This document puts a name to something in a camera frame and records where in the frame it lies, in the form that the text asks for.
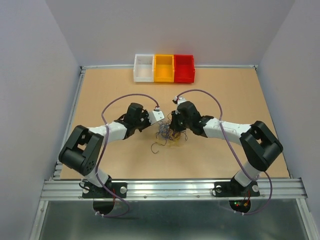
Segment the plastic container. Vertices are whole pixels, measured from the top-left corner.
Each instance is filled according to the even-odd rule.
[[[154,56],[154,82],[173,83],[175,79],[174,55]]]
[[[195,62],[193,55],[174,55],[174,82],[192,84],[195,82]]]
[[[133,81],[135,83],[153,83],[154,64],[154,54],[136,54],[133,66]]]

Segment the tangled cable pile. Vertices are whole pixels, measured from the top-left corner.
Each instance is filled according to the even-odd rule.
[[[160,143],[158,141],[154,142],[151,145],[151,151],[154,154],[157,154],[159,151],[153,151],[152,147],[153,145],[157,144],[157,145],[161,145],[161,146],[165,146],[167,144],[167,141],[170,142],[177,142],[181,135],[183,134],[185,136],[185,141],[188,140],[188,136],[186,131],[174,131],[172,129],[170,129],[170,123],[171,123],[171,115],[169,114],[167,116],[167,120],[162,120],[159,124],[159,129],[158,132],[155,134],[155,138],[156,139],[163,139],[165,142],[164,143]]]

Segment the yellow bin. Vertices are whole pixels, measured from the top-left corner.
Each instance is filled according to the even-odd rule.
[[[155,83],[173,83],[175,80],[175,62],[173,55],[156,54],[154,56]]]

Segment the white wall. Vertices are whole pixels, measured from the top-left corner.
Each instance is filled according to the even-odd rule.
[[[29,239],[79,77],[44,0],[0,7],[0,239]]]
[[[46,0],[81,66],[136,53],[197,64],[258,64],[294,0]]]
[[[257,69],[295,178],[320,228],[320,1],[296,0]]]

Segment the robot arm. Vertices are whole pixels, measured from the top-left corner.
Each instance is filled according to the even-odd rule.
[[[102,185],[96,177],[95,168],[101,147],[106,140],[107,128],[109,129],[107,143],[110,143],[127,139],[136,130],[142,132],[143,129],[164,118],[163,112],[159,109],[147,112],[142,105],[131,103],[125,114],[107,125],[89,128],[76,126],[63,146],[58,159],[101,188]],[[101,169],[98,169],[98,174],[103,183],[107,183],[110,179],[110,176]]]
[[[283,146],[274,136],[270,129],[261,121],[254,124],[237,124],[232,122],[220,121],[213,116],[201,116],[195,105],[179,97],[173,101],[177,104],[176,110],[171,112],[172,121],[170,128],[176,132],[190,129],[194,134],[205,138],[225,139],[220,123],[222,123],[226,137],[230,142],[242,145],[247,162],[231,179],[228,189],[220,189],[224,197],[239,195],[246,191],[248,185],[261,172],[265,172],[274,160],[283,151]]]

